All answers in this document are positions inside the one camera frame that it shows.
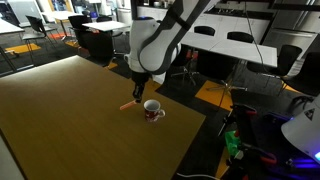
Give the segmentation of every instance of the glowing light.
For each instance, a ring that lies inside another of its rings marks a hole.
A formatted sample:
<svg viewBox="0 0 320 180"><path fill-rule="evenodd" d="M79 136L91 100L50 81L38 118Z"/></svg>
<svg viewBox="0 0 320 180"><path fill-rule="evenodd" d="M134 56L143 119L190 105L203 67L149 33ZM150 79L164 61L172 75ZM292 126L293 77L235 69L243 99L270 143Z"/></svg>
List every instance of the glowing light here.
<svg viewBox="0 0 320 180"><path fill-rule="evenodd" d="M320 152L318 152L315 157L320 161Z"/></svg>

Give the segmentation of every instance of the mug handle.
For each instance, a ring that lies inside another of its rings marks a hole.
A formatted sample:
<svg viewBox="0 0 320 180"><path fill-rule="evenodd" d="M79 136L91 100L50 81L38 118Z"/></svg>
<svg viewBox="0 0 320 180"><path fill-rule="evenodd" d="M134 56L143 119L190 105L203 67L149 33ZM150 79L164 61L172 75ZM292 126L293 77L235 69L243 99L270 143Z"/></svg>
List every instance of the mug handle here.
<svg viewBox="0 0 320 180"><path fill-rule="evenodd" d="M166 115L166 112L163 109L160 109L158 113L158 117L164 117Z"/></svg>

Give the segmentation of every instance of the white table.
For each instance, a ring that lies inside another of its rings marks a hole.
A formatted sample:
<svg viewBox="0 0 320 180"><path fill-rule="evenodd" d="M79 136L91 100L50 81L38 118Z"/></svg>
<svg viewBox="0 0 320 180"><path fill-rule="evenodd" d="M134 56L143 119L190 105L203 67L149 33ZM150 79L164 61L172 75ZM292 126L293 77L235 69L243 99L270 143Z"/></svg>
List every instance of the white table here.
<svg viewBox="0 0 320 180"><path fill-rule="evenodd" d="M130 25L128 24L117 22L117 21L93 22L93 23L85 23L82 25L92 29L97 29L99 31L112 31L115 29L130 27Z"/></svg>
<svg viewBox="0 0 320 180"><path fill-rule="evenodd" d="M182 44L239 58L242 60L261 63L261 58L255 44L234 41L218 40L214 36L188 32L181 40ZM274 47L258 45L264 65L277 67L277 49Z"/></svg>
<svg viewBox="0 0 320 180"><path fill-rule="evenodd" d="M63 25L63 20L68 20L69 16L82 15L70 11L53 11L53 12L43 12L41 13L44 16L49 16L60 21L61 27L63 29L64 35L67 36L67 31Z"/></svg>
<svg viewBox="0 0 320 180"><path fill-rule="evenodd" d="M11 24L11 23L8 23L7 21L4 21L2 19L0 19L0 27L1 27L0 28L0 35L24 32L24 29L22 29L20 27L17 27L15 25ZM5 59L5 61L9 64L10 68L13 71L17 71L17 68L10 61L10 59L6 55L6 52L2 49L1 46L0 46L0 53L3 56L3 58Z"/></svg>

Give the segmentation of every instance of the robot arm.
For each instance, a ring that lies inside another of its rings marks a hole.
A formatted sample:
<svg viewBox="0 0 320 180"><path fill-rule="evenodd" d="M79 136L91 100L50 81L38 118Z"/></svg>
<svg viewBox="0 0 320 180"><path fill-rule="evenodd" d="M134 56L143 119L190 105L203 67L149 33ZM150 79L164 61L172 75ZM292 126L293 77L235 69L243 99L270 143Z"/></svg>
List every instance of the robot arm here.
<svg viewBox="0 0 320 180"><path fill-rule="evenodd" d="M150 75L165 73L179 54L179 42L210 0L175 0L159 24L153 18L134 20L130 30L130 54L126 56L136 83L133 96L140 103Z"/></svg>

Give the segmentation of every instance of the cable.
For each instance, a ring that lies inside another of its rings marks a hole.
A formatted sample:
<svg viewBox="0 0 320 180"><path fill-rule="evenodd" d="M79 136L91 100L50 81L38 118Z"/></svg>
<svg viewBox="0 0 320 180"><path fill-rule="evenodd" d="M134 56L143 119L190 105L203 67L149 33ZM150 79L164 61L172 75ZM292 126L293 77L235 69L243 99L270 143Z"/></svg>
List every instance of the cable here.
<svg viewBox="0 0 320 180"><path fill-rule="evenodd" d="M251 29L251 24L250 24L248 12L247 12L247 1L244 1L244 11L245 11L245 13L246 13L246 18L247 18L247 21L248 21L250 34L251 34L251 36L253 37L253 33L252 33L252 29ZM261 65L262 65L263 69L265 70L265 72L270 73L270 72L266 69L266 67L264 66L263 57L262 57L262 55L261 55L260 49L259 49L259 47L258 47L258 45L257 45L257 42L256 42L256 40L255 40L254 37L253 37L253 43L255 44L255 46L256 46L256 48L257 48L257 51L258 51L258 53L259 53L260 60L261 60Z"/></svg>
<svg viewBox="0 0 320 180"><path fill-rule="evenodd" d="M206 177L206 178L209 178L209 179L215 179L215 180L220 180L216 177L213 177L213 176L209 176L209 175L206 175L206 174L191 174L191 175L184 175L184 174L180 174L180 173L177 173L178 176L181 176L181 177L185 177L185 178L192 178L192 177Z"/></svg>

